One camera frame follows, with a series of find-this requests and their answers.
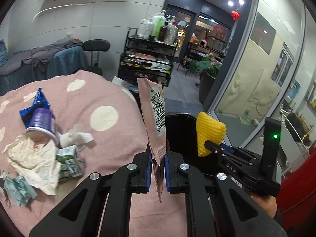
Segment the black trash bin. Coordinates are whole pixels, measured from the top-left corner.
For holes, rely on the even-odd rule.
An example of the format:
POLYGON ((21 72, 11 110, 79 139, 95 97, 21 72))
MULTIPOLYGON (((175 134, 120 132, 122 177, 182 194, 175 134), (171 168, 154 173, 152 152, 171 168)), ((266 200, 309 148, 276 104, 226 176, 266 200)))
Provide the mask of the black trash bin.
POLYGON ((217 154, 212 152, 198 156, 197 147, 197 117, 185 113, 174 113, 166 116, 166 138, 170 150, 182 155, 185 163, 196 167, 200 172, 212 176, 226 173, 217 160, 217 154))

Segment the clear plastic bottle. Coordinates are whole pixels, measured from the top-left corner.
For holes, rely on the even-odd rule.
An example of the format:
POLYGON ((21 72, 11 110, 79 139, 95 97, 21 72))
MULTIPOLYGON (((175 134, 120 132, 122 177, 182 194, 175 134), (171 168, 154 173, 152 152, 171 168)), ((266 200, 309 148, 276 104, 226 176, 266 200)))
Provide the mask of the clear plastic bottle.
POLYGON ((175 38, 178 33, 177 23, 172 21, 168 24, 168 29, 165 37, 165 43, 168 45, 173 45, 175 38))

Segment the white tissue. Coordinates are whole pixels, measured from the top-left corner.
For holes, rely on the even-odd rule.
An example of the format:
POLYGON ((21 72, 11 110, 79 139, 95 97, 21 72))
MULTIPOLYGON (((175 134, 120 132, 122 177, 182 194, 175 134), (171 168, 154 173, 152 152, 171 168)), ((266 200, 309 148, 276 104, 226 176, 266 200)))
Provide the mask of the white tissue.
POLYGON ((74 126, 64 134, 59 134, 59 145, 61 148, 76 146, 78 151, 82 151, 87 144, 94 141, 92 134, 82 132, 83 124, 74 124, 74 126))

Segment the pink polka dot bedspread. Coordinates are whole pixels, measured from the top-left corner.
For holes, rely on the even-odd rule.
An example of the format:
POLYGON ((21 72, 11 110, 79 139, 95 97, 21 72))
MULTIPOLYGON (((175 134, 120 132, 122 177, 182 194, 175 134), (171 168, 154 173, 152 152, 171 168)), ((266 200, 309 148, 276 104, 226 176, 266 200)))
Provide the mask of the pink polka dot bedspread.
MULTIPOLYGON (((6 147, 25 125, 20 110, 32 105, 41 89, 56 119, 62 143, 78 146, 84 175, 114 173, 146 150, 147 133, 132 94, 123 86, 83 70, 36 81, 1 96, 1 172, 17 175, 6 147)), ((155 181, 147 194, 134 194, 130 236, 186 236, 185 197, 163 191, 155 181)))

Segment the blue bundled bedding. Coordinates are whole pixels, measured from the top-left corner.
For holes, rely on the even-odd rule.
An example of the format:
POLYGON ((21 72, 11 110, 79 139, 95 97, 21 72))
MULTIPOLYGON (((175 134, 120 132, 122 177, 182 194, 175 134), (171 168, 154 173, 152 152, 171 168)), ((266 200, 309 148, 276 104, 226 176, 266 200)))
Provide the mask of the blue bundled bedding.
POLYGON ((8 51, 5 46, 4 40, 0 40, 0 67, 8 62, 8 51))

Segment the pink snack wrapper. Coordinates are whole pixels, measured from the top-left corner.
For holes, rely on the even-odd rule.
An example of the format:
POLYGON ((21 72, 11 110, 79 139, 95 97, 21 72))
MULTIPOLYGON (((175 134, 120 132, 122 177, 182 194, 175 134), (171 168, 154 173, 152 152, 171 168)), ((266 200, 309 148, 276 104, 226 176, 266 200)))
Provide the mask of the pink snack wrapper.
POLYGON ((166 105, 161 84, 138 78, 142 117, 151 150, 156 189, 159 200, 163 191, 166 155, 166 105))

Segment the black rolling cart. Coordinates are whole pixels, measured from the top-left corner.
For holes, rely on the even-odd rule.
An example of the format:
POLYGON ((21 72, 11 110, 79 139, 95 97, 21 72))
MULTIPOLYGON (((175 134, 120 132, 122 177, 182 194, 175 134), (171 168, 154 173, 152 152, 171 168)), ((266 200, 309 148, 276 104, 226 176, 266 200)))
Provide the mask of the black rolling cart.
POLYGON ((168 87, 177 45, 177 42, 169 45, 144 39, 138 35, 136 27, 128 29, 117 77, 133 85, 137 84, 138 78, 147 78, 168 87))

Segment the purple yogurt cup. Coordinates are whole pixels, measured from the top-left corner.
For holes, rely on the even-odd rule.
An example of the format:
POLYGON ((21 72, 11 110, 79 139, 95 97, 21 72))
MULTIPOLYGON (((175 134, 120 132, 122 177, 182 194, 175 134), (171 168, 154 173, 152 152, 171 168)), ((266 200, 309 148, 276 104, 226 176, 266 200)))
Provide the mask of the purple yogurt cup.
POLYGON ((35 141, 40 141, 45 137, 48 140, 53 140, 55 145, 59 146, 59 139, 56 136, 56 119, 49 109, 35 109, 23 134, 35 141))

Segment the large crumpled white paper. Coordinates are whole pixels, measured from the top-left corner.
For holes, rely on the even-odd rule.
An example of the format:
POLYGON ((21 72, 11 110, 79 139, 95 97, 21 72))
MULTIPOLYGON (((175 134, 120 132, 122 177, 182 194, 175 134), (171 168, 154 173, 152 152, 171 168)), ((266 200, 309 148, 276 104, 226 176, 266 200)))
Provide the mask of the large crumpled white paper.
POLYGON ((56 159, 58 148, 53 140, 36 143, 26 135, 19 135, 5 146, 8 163, 27 183, 49 196, 56 194, 61 163, 56 159))

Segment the black chair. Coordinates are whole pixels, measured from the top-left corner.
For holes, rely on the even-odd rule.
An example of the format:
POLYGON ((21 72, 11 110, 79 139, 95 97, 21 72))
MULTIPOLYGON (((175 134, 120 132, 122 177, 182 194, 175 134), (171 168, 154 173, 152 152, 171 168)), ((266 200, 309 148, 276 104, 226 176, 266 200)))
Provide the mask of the black chair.
POLYGON ((103 70, 99 67, 100 53, 105 53, 110 49, 110 42, 103 39, 92 39, 83 43, 83 50, 90 52, 90 66, 85 66, 82 70, 94 74, 103 75, 103 70))

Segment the green drink carton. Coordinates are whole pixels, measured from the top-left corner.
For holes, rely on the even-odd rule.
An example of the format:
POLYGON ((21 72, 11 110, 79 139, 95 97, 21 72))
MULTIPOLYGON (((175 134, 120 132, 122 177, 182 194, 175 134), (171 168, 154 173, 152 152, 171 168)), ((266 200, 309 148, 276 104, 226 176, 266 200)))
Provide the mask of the green drink carton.
POLYGON ((59 149, 56 160, 60 162, 59 181, 80 178, 84 175, 85 163, 80 158, 76 145, 59 149))

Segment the potted green plant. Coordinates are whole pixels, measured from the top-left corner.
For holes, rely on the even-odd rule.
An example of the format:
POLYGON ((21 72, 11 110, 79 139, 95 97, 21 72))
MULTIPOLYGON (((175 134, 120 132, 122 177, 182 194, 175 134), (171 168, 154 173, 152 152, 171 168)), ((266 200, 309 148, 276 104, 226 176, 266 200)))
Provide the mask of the potted green plant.
POLYGON ((216 80, 222 63, 213 54, 194 53, 192 55, 192 62, 189 65, 189 71, 194 75, 199 74, 199 102, 204 104, 208 93, 210 92, 216 80))

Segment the hand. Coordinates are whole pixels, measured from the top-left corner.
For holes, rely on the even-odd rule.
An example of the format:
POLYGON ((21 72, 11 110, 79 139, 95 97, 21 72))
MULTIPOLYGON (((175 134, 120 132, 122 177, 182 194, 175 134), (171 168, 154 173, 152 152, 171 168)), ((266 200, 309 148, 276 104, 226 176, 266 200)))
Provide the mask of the hand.
POLYGON ((272 218, 275 217, 277 212, 277 203, 276 198, 274 196, 259 196, 256 195, 249 190, 247 190, 245 187, 242 187, 242 189, 248 193, 250 198, 252 198, 267 214, 269 214, 272 218))

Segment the green bottle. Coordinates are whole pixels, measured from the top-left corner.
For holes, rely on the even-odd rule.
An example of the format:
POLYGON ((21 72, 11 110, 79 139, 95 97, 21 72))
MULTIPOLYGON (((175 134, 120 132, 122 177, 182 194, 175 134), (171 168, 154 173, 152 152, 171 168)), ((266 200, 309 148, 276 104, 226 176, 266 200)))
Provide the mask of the green bottle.
POLYGON ((166 18, 164 16, 154 16, 153 17, 153 32, 152 35, 155 37, 155 39, 158 39, 159 32, 161 27, 165 24, 166 18))

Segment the teal crumpled paper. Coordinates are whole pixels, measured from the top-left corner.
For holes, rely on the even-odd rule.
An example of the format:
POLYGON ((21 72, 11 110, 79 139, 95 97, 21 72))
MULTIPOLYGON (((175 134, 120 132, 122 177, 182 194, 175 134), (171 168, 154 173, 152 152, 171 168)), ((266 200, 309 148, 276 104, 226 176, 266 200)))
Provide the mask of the teal crumpled paper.
POLYGON ((9 198, 11 198, 17 206, 26 207, 31 199, 36 199, 38 196, 24 177, 18 176, 11 178, 4 171, 1 174, 1 190, 9 207, 11 206, 9 198))

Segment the blue covered massage bed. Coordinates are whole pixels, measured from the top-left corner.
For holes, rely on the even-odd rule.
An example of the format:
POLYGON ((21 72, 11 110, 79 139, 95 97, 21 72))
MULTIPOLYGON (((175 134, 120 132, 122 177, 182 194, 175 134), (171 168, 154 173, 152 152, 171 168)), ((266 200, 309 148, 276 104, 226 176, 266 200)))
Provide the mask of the blue covered massage bed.
POLYGON ((22 64, 12 73, 1 75, 1 95, 34 81, 74 74, 85 66, 87 66, 87 57, 82 47, 76 46, 62 50, 52 57, 44 72, 38 67, 33 68, 31 65, 22 64))

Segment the blue snack wrapper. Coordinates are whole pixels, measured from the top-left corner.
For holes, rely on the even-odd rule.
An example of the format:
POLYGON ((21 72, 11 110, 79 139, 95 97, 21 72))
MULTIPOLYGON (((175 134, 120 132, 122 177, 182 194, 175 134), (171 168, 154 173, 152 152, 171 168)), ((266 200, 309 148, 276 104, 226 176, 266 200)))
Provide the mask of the blue snack wrapper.
POLYGON ((25 109, 22 109, 19 111, 21 120, 23 121, 23 124, 25 127, 29 127, 31 123, 31 118, 35 112, 36 109, 50 109, 50 103, 47 101, 44 93, 42 92, 42 88, 39 88, 37 92, 35 93, 35 98, 33 100, 33 104, 25 109))

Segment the grey blanket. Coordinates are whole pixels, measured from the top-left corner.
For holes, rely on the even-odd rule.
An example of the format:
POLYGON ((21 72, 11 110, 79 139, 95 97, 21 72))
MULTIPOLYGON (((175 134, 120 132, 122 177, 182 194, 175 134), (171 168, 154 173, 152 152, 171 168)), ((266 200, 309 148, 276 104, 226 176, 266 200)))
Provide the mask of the grey blanket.
POLYGON ((1 75, 10 75, 25 65, 38 67, 42 72, 45 72, 47 65, 56 53, 82 46, 83 42, 80 39, 64 38, 49 45, 15 53, 7 59, 4 59, 4 55, 1 55, 1 75))

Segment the white bottle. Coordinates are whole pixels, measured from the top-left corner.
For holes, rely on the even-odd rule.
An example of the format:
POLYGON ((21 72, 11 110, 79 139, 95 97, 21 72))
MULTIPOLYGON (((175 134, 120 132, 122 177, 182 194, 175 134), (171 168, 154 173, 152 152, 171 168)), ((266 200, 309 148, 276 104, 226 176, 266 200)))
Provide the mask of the white bottle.
POLYGON ((145 27, 144 27, 144 31, 143 31, 143 38, 148 40, 149 37, 152 35, 153 33, 153 28, 154 28, 154 23, 152 22, 152 19, 147 20, 145 27))

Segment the dark brown bottle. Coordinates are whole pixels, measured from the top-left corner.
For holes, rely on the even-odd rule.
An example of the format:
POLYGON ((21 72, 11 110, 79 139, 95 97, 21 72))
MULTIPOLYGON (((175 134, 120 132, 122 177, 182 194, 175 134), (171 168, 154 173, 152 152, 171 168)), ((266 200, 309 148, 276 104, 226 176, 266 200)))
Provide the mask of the dark brown bottle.
POLYGON ((159 42, 164 42, 167 32, 168 32, 168 22, 165 22, 164 25, 160 28, 157 40, 159 42))

